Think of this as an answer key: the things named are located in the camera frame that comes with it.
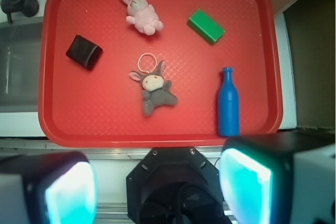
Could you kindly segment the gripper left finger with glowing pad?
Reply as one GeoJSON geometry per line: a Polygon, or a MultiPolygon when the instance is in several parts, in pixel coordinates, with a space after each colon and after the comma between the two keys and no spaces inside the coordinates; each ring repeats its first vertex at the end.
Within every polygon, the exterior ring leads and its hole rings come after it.
{"type": "Polygon", "coordinates": [[[1,157],[1,223],[94,223],[97,203],[82,152],[1,157]]]}

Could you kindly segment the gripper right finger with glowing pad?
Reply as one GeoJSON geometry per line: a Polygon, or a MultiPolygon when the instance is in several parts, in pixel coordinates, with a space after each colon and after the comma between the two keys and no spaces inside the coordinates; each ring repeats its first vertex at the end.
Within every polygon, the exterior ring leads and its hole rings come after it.
{"type": "Polygon", "coordinates": [[[335,223],[335,136],[284,131],[230,137],[219,182],[238,223],[335,223]]]}

